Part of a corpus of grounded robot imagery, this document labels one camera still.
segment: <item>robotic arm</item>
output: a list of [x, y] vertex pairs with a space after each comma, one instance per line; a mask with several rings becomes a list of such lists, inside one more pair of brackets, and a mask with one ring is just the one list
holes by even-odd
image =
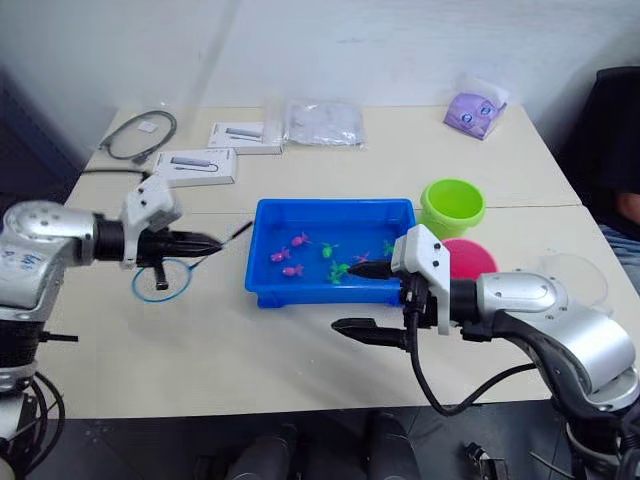
[[[366, 344], [406, 350], [439, 413], [462, 412], [497, 383], [487, 382], [457, 407], [439, 404], [420, 368], [417, 329], [437, 327], [446, 335], [450, 327], [459, 327], [464, 340], [503, 338], [531, 358], [567, 419], [568, 437], [584, 466], [613, 478], [618, 450], [637, 453], [631, 447], [640, 445], [640, 437], [629, 425], [637, 416], [640, 382], [631, 339], [606, 315], [572, 301], [555, 278], [516, 271], [450, 280], [449, 252], [422, 225], [397, 239], [391, 263], [361, 263], [350, 273], [401, 279], [405, 329], [381, 328], [367, 318], [338, 320], [332, 327]], [[526, 369], [516, 367], [498, 380]]]
[[94, 260], [153, 267], [156, 288], [167, 289], [164, 257], [204, 257], [223, 247], [204, 234], [170, 231], [180, 216], [168, 186], [154, 176], [127, 196], [118, 220], [45, 201], [20, 203], [6, 213], [0, 235], [0, 472], [4, 458], [25, 475], [38, 454], [24, 448], [35, 430], [28, 428], [35, 402], [24, 390], [39, 389], [33, 385], [38, 344], [77, 341], [44, 331], [65, 269]]

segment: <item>pink plastic lid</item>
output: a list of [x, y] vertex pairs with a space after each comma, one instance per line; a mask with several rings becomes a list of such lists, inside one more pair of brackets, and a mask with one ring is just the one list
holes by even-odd
[[482, 245], [466, 238], [448, 238], [442, 243], [451, 254], [451, 278], [475, 280], [481, 273], [498, 271], [498, 264]]

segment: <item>white box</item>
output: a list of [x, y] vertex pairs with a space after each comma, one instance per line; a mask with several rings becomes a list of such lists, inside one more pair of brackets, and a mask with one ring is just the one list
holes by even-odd
[[160, 152], [153, 173], [172, 187], [235, 183], [236, 159], [232, 148]]
[[218, 122], [213, 124], [208, 146], [233, 148], [239, 155], [279, 155], [282, 136], [265, 138], [263, 122]]

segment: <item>purple package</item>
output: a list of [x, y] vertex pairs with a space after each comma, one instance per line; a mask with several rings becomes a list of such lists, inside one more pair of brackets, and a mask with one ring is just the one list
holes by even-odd
[[506, 106], [505, 103], [497, 108], [481, 95], [459, 93], [449, 105], [444, 123], [484, 140]]

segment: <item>white table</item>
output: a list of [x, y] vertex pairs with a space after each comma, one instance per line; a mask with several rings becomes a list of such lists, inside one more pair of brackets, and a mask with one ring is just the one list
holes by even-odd
[[[485, 141], [444, 125], [444, 107], [365, 108], [367, 146], [329, 149], [287, 146], [283, 155], [238, 157], [233, 185], [180, 189], [186, 213], [251, 213], [261, 198], [392, 198], [420, 208], [423, 188], [443, 177], [476, 184], [489, 207], [579, 205], [580, 200], [547, 150], [524, 109], [512, 105]], [[113, 131], [135, 112], [120, 111]], [[193, 110], [163, 149], [205, 148], [215, 121], [261, 119], [261, 110]], [[152, 159], [144, 165], [151, 168]], [[130, 166], [96, 152], [88, 168]], [[76, 185], [70, 206], [116, 215], [135, 176], [92, 175]]]
[[[175, 227], [224, 238], [252, 215], [193, 214]], [[590, 259], [610, 285], [614, 318], [640, 345], [640, 300], [588, 211], [581, 206], [489, 209], [470, 238], [502, 270], [540, 256]], [[383, 305], [298, 305], [260, 310], [244, 289], [250, 235], [211, 257], [182, 297], [160, 305], [136, 300], [132, 272], [115, 264], [71, 269], [48, 325], [79, 344], [45, 344], [42, 369], [65, 393], [71, 417], [155, 417], [425, 404], [407, 354], [364, 346], [333, 332], [340, 317], [402, 322]], [[505, 341], [462, 342], [459, 333], [420, 338], [426, 376], [442, 402], [455, 403], [489, 376], [527, 357]], [[542, 399], [534, 372], [520, 374], [482, 401]]]

